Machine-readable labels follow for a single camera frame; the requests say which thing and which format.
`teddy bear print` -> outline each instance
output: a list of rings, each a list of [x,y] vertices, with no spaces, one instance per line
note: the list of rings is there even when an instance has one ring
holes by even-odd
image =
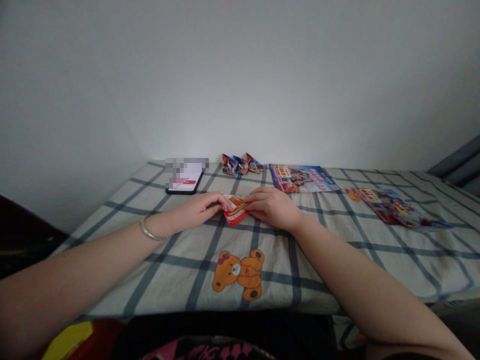
[[[245,288],[243,291],[245,300],[253,301],[260,298],[262,296],[260,272],[264,260],[264,253],[258,249],[250,250],[250,256],[242,260],[228,251],[222,251],[218,256],[213,290],[221,292],[226,286],[237,282]]]

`plaid bed sheet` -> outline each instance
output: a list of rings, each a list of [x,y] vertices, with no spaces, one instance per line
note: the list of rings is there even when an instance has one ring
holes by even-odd
[[[342,189],[393,189],[426,215],[444,219],[454,229],[419,233],[403,226],[385,225],[365,203],[353,202],[342,191],[292,194],[300,209],[366,254],[425,303],[480,297],[478,198],[423,172],[325,170]],[[188,195],[165,193],[170,176],[163,162],[149,161],[54,254],[186,201]],[[222,172],[220,163],[211,163],[198,189],[200,193],[247,195],[259,186],[273,186],[268,169],[262,174],[229,176]],[[214,283],[219,282],[215,269],[224,252],[242,264],[250,264],[251,257],[261,259],[256,250],[263,254],[261,291],[255,294],[256,299],[251,300],[254,292],[240,281],[222,291],[214,289]],[[287,307],[343,315],[289,233],[252,216],[230,227],[219,214],[197,228],[163,241],[82,318]],[[342,320],[335,329],[337,341],[345,342],[355,333],[354,326],[351,321],[339,319]]]

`silver bracelet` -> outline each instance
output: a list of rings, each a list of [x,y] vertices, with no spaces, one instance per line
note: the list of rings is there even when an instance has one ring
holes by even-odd
[[[156,237],[155,235],[153,235],[148,229],[147,229],[147,226],[145,225],[145,219],[148,218],[150,215],[147,215],[147,216],[144,216],[141,220],[140,220],[140,226],[141,226],[141,230],[143,231],[143,233],[145,235],[147,235],[150,239],[153,239],[153,240],[164,240],[164,239],[168,239],[169,237]]]

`smartphone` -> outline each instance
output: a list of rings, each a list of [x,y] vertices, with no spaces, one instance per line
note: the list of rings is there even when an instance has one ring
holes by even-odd
[[[165,192],[167,194],[193,195],[197,192],[197,188],[199,187],[200,180],[202,179],[203,175],[203,172],[197,172],[192,174],[184,173],[182,174],[182,176],[185,176],[189,179],[176,188],[166,188]]]

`hand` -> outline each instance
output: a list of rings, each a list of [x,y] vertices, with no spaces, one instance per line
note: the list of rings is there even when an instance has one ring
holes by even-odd
[[[274,187],[258,187],[245,199],[245,210],[276,228],[292,232],[306,216],[288,195]]]
[[[160,234],[160,232],[165,234],[165,231],[168,230],[168,236],[170,236],[203,224],[222,209],[233,211],[230,201],[220,191],[206,192],[193,195],[188,201],[171,211],[149,217],[146,225],[148,229],[152,229],[154,235]]]

